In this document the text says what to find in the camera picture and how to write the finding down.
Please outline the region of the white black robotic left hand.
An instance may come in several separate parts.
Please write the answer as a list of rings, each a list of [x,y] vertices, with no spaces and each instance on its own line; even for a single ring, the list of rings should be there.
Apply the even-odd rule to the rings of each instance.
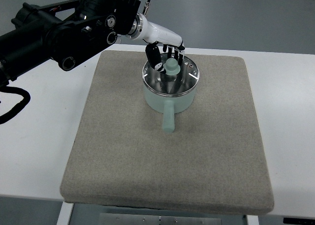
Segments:
[[[131,40],[143,40],[147,43],[145,52],[152,69],[166,75],[176,75],[180,72],[180,66],[185,56],[185,47],[178,34],[149,22],[145,15],[138,13],[126,37]],[[174,54],[174,61],[171,62],[174,70],[168,70],[166,63],[162,62],[158,48],[159,43],[163,45],[163,52],[167,53],[168,59]]]

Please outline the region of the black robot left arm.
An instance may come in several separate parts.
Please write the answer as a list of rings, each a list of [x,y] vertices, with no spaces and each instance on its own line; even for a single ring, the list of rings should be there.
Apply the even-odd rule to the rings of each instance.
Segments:
[[[132,30],[140,0],[67,0],[46,6],[24,3],[12,19],[15,30],[0,38],[0,90],[22,100],[1,115],[14,118],[30,94],[10,81],[47,60],[70,71]]]

